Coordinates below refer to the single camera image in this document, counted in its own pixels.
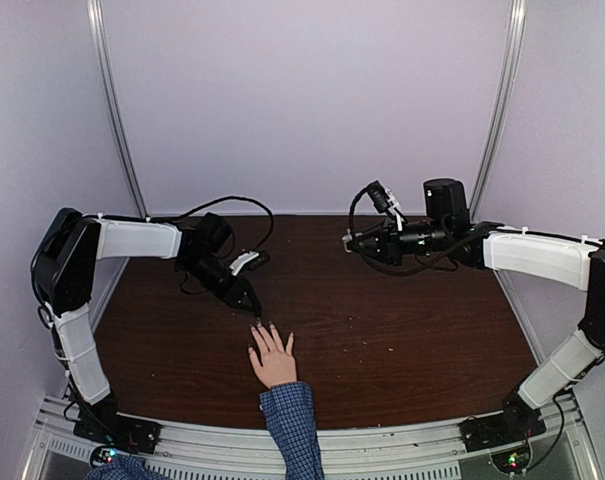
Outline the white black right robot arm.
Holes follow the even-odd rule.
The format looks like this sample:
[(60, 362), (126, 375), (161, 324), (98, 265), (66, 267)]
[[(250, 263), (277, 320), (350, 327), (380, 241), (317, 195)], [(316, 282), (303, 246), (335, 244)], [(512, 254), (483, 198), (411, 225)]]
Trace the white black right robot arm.
[(426, 217), (411, 221), (390, 189), (379, 181), (365, 186), (352, 202), (368, 196), (385, 218), (357, 231), (350, 212), (342, 238), (345, 250), (389, 276), (417, 274), (448, 259), (453, 265), (544, 278), (587, 295), (576, 330), (504, 400), (505, 412), (496, 417), (494, 430), (501, 440), (515, 441), (532, 426), (533, 411), (605, 359), (605, 238), (474, 223), (458, 180), (427, 180), (423, 192)]

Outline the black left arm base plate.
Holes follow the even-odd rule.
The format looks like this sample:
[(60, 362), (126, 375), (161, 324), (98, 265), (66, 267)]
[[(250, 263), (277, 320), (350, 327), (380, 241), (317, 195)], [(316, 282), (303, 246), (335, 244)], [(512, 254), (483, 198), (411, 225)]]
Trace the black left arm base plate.
[(161, 433), (157, 422), (132, 417), (116, 417), (114, 426), (83, 418), (75, 423), (73, 434), (93, 442), (116, 447), (132, 454), (153, 454)]

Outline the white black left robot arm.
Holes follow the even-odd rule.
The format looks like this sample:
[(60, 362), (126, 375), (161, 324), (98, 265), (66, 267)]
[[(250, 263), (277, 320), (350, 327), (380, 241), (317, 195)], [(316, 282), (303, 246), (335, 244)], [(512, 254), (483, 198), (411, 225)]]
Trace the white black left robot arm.
[(90, 325), (97, 263), (111, 258), (172, 260), (177, 270), (227, 306), (259, 317), (261, 302), (242, 274), (259, 252), (242, 254), (230, 265), (217, 256), (232, 235), (228, 222), (212, 213), (190, 225), (83, 215), (72, 208), (58, 212), (31, 262), (31, 283), (41, 321), (52, 331), (58, 359), (84, 403), (98, 405), (111, 395)]

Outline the mannequin hand with painted nails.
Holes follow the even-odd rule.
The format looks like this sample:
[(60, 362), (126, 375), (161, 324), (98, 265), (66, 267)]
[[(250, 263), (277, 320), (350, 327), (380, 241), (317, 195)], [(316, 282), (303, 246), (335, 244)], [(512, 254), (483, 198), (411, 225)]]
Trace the mannequin hand with painted nails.
[(257, 379), (267, 388), (298, 381), (297, 365), (293, 355), (294, 333), (282, 340), (277, 327), (257, 323), (251, 327), (255, 347), (248, 348), (248, 356)]

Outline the clear nail polish bottle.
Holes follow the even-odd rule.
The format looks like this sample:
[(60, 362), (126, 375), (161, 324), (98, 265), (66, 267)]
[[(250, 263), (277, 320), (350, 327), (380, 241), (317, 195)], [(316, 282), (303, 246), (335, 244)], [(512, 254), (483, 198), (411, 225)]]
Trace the clear nail polish bottle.
[(353, 236), (350, 229), (346, 230), (346, 233), (341, 237), (341, 241), (346, 253), (353, 252)]

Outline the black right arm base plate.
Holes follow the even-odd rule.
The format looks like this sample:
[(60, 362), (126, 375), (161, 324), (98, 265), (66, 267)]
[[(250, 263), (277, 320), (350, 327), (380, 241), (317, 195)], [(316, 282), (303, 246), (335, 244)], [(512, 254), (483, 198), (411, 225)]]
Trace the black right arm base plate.
[(543, 420), (534, 417), (523, 425), (508, 423), (503, 413), (469, 417), (458, 425), (467, 452), (494, 449), (523, 442), (546, 432)]

